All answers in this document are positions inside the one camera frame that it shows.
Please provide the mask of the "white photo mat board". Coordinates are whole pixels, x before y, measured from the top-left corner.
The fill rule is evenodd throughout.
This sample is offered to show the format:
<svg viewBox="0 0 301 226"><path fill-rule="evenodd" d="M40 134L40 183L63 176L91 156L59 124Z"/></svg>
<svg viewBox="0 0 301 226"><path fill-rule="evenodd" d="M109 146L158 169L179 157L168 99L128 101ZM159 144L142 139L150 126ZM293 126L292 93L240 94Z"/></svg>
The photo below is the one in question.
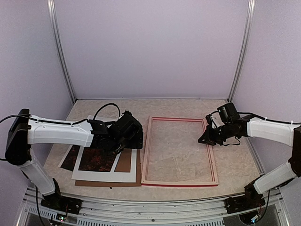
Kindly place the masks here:
<svg viewBox="0 0 301 226"><path fill-rule="evenodd" d="M92 124L92 144L88 148L98 148L98 140L102 136L108 135L107 122L117 121L108 118L89 116L88 121ZM73 180L96 181L96 182L121 182L134 183L136 181L136 166L137 166L137 151L139 149L125 148L119 154L113 164L110 172L92 172L79 171L76 167L79 166L79 158L82 156L84 147L79 150L79 155L76 160L75 169L72 173Z"/></svg>

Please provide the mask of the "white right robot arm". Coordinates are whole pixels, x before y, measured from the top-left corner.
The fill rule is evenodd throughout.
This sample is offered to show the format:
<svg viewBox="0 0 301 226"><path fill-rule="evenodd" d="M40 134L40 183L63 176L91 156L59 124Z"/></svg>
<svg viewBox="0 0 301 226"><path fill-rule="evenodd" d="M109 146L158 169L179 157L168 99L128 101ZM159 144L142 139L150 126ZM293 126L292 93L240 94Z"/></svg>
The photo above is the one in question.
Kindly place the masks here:
<svg viewBox="0 0 301 226"><path fill-rule="evenodd" d="M301 126L262 120L247 115L233 122L213 128L207 125L205 132L198 142L206 145L223 145L231 137L263 138L285 144L292 148L290 159L274 170L261 176L251 183L254 191L249 191L241 197L240 204L245 209L252 208L258 201L259 195L301 176Z"/></svg>

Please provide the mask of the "red forest photo print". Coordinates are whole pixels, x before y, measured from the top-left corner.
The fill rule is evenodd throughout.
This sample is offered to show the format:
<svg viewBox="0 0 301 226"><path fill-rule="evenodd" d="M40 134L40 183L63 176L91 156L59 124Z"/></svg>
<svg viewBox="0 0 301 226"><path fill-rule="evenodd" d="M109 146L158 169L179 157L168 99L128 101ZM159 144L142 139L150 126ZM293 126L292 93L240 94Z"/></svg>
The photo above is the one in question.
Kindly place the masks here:
<svg viewBox="0 0 301 226"><path fill-rule="evenodd" d="M59 167L74 171L79 150L80 146L72 145L63 157ZM110 172L116 157L117 155L105 153L102 149L85 147L82 156L79 158L79 166L76 169L79 171Z"/></svg>

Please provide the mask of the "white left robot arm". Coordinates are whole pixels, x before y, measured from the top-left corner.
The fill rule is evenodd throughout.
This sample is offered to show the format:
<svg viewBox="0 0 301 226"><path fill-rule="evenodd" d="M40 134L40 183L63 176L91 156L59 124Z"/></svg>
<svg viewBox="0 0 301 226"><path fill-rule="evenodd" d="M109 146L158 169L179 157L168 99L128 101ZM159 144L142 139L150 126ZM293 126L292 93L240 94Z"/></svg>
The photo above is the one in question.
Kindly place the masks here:
<svg viewBox="0 0 301 226"><path fill-rule="evenodd" d="M142 149L143 127L129 112L117 120L92 119L62 121L31 115L22 109L8 132L5 160L21 169L55 209L62 209L66 199L59 186L44 170L32 150L33 144L64 144L98 148L107 153L120 153L125 148Z"/></svg>

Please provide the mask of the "light wood picture frame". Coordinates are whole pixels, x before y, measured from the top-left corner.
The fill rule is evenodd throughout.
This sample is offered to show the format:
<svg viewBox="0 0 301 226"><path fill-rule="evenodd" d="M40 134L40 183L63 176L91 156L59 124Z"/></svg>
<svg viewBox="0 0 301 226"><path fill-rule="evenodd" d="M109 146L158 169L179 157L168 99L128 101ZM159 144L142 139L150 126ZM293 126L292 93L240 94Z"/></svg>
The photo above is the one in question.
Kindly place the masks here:
<svg viewBox="0 0 301 226"><path fill-rule="evenodd" d="M142 168L143 186L218 186L213 149L198 143L207 123L199 118L149 118Z"/></svg>

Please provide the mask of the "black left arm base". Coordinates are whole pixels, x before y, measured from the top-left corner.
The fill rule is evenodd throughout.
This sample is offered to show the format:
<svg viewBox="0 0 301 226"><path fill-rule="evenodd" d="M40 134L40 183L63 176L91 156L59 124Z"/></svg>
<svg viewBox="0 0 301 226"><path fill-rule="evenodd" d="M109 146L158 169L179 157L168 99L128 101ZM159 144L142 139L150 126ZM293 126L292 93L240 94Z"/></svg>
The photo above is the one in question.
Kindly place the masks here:
<svg viewBox="0 0 301 226"><path fill-rule="evenodd" d="M53 179L53 182L55 191L53 194L43 195L41 206L78 215L81 209L82 200L61 195L58 182L55 179Z"/></svg>

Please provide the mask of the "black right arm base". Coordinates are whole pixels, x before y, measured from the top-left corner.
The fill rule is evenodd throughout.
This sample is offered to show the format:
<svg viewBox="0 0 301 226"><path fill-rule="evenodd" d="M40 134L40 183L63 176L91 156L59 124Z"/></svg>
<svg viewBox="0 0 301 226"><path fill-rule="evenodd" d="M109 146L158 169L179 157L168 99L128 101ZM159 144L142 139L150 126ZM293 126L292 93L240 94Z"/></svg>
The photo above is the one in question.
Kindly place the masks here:
<svg viewBox="0 0 301 226"><path fill-rule="evenodd" d="M250 210L265 205L262 194L259 194L253 184L245 186L245 193L241 196L230 197L224 201L228 214Z"/></svg>

